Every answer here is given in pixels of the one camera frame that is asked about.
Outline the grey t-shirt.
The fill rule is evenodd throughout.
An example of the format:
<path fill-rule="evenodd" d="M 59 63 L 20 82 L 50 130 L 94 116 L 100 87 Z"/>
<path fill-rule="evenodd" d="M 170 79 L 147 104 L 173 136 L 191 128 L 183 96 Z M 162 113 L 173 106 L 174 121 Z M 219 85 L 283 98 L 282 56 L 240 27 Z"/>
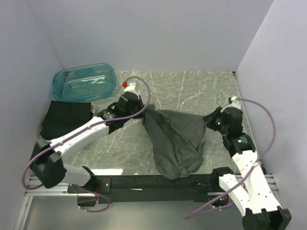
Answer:
<path fill-rule="evenodd" d="M 155 167 L 168 180 L 189 177 L 201 167 L 206 126 L 203 116 L 171 110 L 145 110 L 144 128 L 153 146 Z"/>

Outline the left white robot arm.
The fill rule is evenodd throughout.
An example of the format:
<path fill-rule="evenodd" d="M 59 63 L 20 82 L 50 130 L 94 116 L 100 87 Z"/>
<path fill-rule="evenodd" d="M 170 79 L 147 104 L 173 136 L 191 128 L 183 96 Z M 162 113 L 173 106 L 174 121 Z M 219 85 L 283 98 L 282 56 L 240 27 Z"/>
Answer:
<path fill-rule="evenodd" d="M 69 182 L 86 193 L 93 191 L 97 187 L 96 175 L 86 166 L 67 165 L 65 160 L 95 140 L 122 128 L 130 119 L 141 118 L 144 108 L 137 91 L 123 93 L 117 102 L 74 131 L 50 141 L 40 139 L 33 149 L 29 168 L 45 188 Z"/>

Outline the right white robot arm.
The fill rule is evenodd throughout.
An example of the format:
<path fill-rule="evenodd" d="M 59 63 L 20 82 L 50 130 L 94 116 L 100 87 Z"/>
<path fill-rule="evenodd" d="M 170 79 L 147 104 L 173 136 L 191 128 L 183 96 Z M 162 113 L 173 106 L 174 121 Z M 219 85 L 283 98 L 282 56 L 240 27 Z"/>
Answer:
<path fill-rule="evenodd" d="M 242 176 L 238 181 L 227 167 L 214 169 L 211 187 L 225 191 L 242 215 L 246 230 L 284 230 L 292 216 L 275 198 L 262 171 L 255 145 L 243 132 L 240 107 L 217 107 L 204 116 L 206 126 L 222 135 L 223 145 Z"/>

